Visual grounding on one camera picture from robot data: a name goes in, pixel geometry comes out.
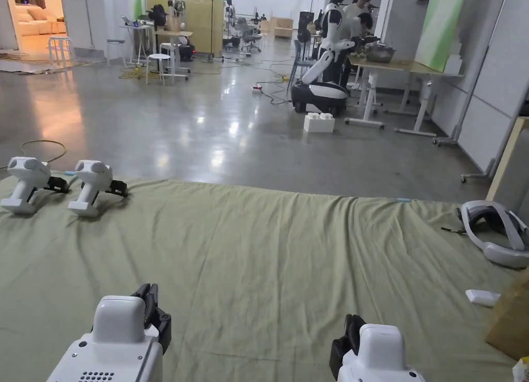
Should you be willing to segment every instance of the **office chair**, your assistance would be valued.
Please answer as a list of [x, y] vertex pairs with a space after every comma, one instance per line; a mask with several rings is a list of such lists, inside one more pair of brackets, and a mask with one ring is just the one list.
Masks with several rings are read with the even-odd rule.
[[238, 21], [238, 30], [242, 33], [242, 40], [245, 44], [243, 45], [241, 50], [243, 50], [246, 47], [246, 50], [248, 53], [251, 52], [252, 49], [257, 49], [259, 52], [261, 51], [261, 48], [256, 46], [256, 41], [261, 39], [261, 35], [255, 35], [253, 33], [253, 29], [248, 26], [248, 23], [246, 22], [246, 19], [244, 17], [239, 17]]
[[294, 58], [294, 62], [293, 62], [293, 65], [292, 65], [292, 72], [290, 73], [290, 79], [288, 80], [287, 94], [288, 94], [288, 89], [290, 88], [290, 85], [292, 84], [292, 82], [294, 80], [295, 72], [297, 71], [297, 68], [298, 67], [310, 68], [315, 63], [315, 61], [304, 61], [304, 60], [302, 60], [302, 58], [301, 58], [301, 42], [299, 40], [294, 39], [294, 47], [295, 47], [295, 58]]

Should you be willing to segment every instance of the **olive green fabric mat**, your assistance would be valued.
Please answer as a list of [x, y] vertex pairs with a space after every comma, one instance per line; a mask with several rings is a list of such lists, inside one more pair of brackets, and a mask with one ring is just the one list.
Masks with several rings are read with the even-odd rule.
[[441, 230], [461, 227], [455, 205], [127, 182], [94, 220], [67, 210], [79, 181], [36, 192], [30, 218], [0, 209], [1, 380], [46, 380], [103, 296], [156, 282], [173, 316], [167, 382], [331, 382], [347, 313], [397, 325], [428, 382], [512, 381], [514, 361], [483, 340], [490, 310], [464, 292], [502, 292], [516, 272]]

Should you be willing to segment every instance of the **white vr headset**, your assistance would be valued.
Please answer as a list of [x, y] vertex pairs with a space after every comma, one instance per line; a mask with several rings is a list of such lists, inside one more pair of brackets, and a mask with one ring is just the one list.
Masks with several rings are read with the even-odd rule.
[[[520, 235], [527, 231], [527, 225], [512, 211], [506, 210], [499, 203], [477, 200], [461, 206], [460, 218], [470, 240], [482, 249], [485, 257], [491, 262], [510, 268], [529, 266], [529, 249], [524, 245]], [[482, 242], [472, 231], [481, 219], [484, 219], [493, 230], [505, 234], [509, 239], [511, 248]]]

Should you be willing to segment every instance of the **white stool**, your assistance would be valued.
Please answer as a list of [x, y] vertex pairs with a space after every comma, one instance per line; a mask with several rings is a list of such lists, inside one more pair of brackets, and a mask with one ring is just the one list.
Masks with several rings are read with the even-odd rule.
[[175, 66], [175, 51], [178, 50], [178, 55], [180, 55], [180, 45], [172, 44], [170, 42], [164, 42], [161, 43], [159, 46], [159, 53], [162, 54], [162, 49], [169, 50], [170, 56], [171, 56], [171, 69], [173, 71], [173, 84], [175, 84], [175, 76], [184, 77], [185, 80], [189, 80], [189, 77], [187, 75], [182, 74], [175, 74], [176, 71], [184, 71], [187, 73], [191, 72], [191, 69], [189, 68], [180, 68]]
[[110, 67], [110, 45], [119, 45], [119, 52], [121, 58], [123, 58], [123, 65], [127, 68], [127, 63], [125, 62], [125, 55], [123, 54], [123, 44], [125, 41], [123, 39], [107, 39], [106, 40], [106, 62]]
[[61, 57], [63, 58], [63, 65], [66, 67], [64, 42], [66, 43], [66, 47], [68, 48], [68, 57], [70, 61], [75, 62], [75, 51], [73, 50], [73, 44], [71, 43], [70, 37], [51, 35], [48, 39], [48, 49], [50, 50], [51, 65], [53, 65], [53, 53], [51, 53], [51, 49], [55, 49], [55, 57], [57, 58], [57, 62], [59, 62], [59, 53], [57, 51], [57, 48], [59, 48], [61, 50]]
[[163, 78], [163, 60], [169, 60], [171, 57], [169, 57], [167, 54], [161, 54], [161, 53], [151, 54], [147, 57], [147, 64], [146, 64], [147, 68], [146, 68], [146, 75], [145, 75], [146, 84], [149, 84], [149, 58], [159, 61], [160, 78], [162, 80], [163, 86], [165, 86], [165, 79]]

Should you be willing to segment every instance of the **doorway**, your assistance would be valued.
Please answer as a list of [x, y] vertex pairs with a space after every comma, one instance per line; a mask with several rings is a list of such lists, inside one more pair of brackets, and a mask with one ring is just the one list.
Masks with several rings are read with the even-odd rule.
[[47, 60], [50, 35], [66, 36], [61, 0], [14, 0], [10, 6], [19, 50], [25, 58]]

